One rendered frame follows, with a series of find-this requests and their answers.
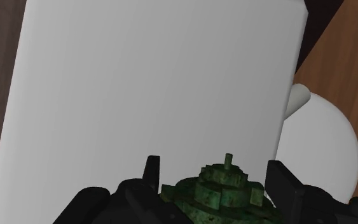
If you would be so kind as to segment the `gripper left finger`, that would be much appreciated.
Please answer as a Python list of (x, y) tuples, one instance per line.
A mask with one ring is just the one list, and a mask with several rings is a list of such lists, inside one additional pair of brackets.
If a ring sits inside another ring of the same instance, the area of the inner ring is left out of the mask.
[(53, 224), (193, 224), (158, 194), (160, 157), (147, 158), (142, 178), (122, 181), (111, 194), (102, 187), (80, 190)]

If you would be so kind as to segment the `green tiered metal ornament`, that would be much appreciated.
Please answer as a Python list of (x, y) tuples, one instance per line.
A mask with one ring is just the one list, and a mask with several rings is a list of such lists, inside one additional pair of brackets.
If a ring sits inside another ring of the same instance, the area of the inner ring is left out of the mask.
[(284, 224), (281, 212), (265, 196), (264, 186), (232, 164), (205, 165), (198, 176), (162, 185), (160, 197), (173, 202), (194, 224)]

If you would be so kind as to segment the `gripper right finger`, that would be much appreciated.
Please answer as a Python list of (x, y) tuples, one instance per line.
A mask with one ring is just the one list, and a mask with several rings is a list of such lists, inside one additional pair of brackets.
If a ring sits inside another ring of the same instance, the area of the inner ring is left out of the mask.
[(342, 203), (319, 187), (304, 185), (279, 160), (268, 162), (265, 190), (285, 224), (358, 224), (358, 197)]

